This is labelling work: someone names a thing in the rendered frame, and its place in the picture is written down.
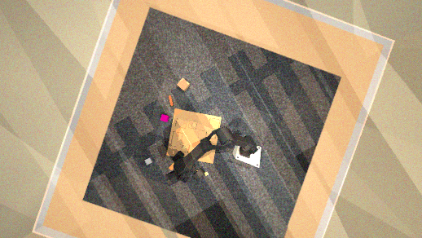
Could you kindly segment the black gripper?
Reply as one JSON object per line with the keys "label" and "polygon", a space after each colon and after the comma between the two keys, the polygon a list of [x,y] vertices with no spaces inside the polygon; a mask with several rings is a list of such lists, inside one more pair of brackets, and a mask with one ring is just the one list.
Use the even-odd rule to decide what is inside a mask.
{"label": "black gripper", "polygon": [[[183,158],[184,155],[185,154],[183,152],[178,151],[177,154],[173,157],[173,161],[176,161],[179,158]],[[194,165],[195,168],[197,167],[197,164],[196,163],[194,163],[193,165]],[[192,173],[194,174],[192,177],[196,181],[199,181],[201,179],[201,177],[204,175],[204,171],[201,168],[199,168],[198,171],[194,171]]]}

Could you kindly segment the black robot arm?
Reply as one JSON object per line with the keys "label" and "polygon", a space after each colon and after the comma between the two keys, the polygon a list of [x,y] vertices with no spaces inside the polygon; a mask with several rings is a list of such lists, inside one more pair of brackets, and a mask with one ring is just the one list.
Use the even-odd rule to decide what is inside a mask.
{"label": "black robot arm", "polygon": [[[216,135],[222,146],[212,145],[210,139]],[[196,171],[194,163],[198,161],[206,152],[211,150],[222,150],[231,145],[240,146],[240,155],[250,158],[251,154],[258,151],[257,145],[250,135],[245,137],[233,134],[227,127],[220,127],[213,130],[208,137],[203,138],[200,143],[192,149],[185,157],[179,158],[174,162],[174,171],[165,175],[165,180],[169,185],[178,181],[184,183],[189,179],[192,172]]]}

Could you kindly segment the tan cube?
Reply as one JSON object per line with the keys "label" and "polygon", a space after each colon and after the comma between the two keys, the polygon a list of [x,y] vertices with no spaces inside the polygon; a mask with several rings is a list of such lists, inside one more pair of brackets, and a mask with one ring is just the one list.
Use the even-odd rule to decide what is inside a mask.
{"label": "tan cube", "polygon": [[183,78],[181,81],[177,84],[182,90],[186,91],[186,89],[190,86],[190,84],[184,80]]}

